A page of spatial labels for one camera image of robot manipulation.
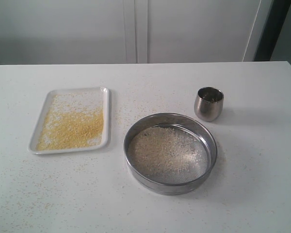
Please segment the yellow white grain mix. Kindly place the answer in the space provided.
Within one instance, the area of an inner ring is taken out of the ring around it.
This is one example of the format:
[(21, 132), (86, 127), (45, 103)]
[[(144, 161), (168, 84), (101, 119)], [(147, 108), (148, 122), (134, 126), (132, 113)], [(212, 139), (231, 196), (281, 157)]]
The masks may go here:
[(145, 175), (167, 172), (203, 173), (204, 146), (193, 135), (175, 128), (152, 127), (136, 135), (129, 145), (132, 163)]

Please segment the round stainless steel sieve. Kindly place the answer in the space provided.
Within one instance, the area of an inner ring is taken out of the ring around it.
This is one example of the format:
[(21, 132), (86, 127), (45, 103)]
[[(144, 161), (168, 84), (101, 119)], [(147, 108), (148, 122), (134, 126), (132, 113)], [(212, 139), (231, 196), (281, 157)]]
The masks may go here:
[[(180, 129), (197, 138), (207, 153), (207, 165), (204, 167), (203, 173), (167, 172), (149, 176), (136, 169), (129, 153), (129, 145), (136, 135), (152, 127)], [(180, 195), (195, 190), (209, 177), (217, 160), (218, 149), (212, 134), (198, 121), (176, 113), (157, 113), (146, 116), (131, 126), (124, 139), (124, 154), (128, 168), (140, 184), (159, 194)]]

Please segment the stainless steel cup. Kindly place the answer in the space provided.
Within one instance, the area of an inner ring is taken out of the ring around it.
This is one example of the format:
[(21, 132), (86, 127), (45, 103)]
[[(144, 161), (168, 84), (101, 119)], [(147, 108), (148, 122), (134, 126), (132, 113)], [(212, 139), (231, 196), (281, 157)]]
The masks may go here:
[(214, 87), (202, 87), (198, 90), (195, 102), (195, 115), (206, 122), (216, 120), (223, 110), (224, 94)]

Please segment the white square plastic tray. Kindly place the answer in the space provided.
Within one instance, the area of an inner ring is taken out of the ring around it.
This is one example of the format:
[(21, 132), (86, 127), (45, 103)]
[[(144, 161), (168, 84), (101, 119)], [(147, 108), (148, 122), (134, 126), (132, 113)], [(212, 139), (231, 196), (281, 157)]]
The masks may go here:
[[(42, 131), (43, 122), (46, 114), (51, 106), (51, 102), (57, 94), (67, 93), (79, 93), (79, 92), (101, 92), (103, 94), (103, 114), (104, 114), (104, 128), (101, 137), (101, 143), (96, 146), (78, 149), (65, 149), (65, 150), (44, 150), (38, 151), (36, 149), (37, 142)], [(44, 101), (40, 116), (36, 123), (35, 129), (32, 133), (32, 137), (28, 146), (28, 150), (33, 154), (46, 155), (46, 154), (58, 154), (58, 153), (70, 153), (70, 152), (81, 152), (89, 150), (97, 150), (104, 147), (109, 140), (109, 128), (110, 128), (110, 91), (105, 87), (91, 87), (91, 88), (74, 88), (74, 89), (58, 89), (50, 91)]]

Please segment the yellow millet grains on tray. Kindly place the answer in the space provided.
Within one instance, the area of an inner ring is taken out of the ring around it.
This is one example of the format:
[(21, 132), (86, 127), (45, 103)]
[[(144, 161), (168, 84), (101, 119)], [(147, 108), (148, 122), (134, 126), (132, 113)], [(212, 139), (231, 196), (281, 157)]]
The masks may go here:
[(96, 146), (104, 128), (103, 94), (57, 94), (43, 122), (36, 149), (65, 150)]

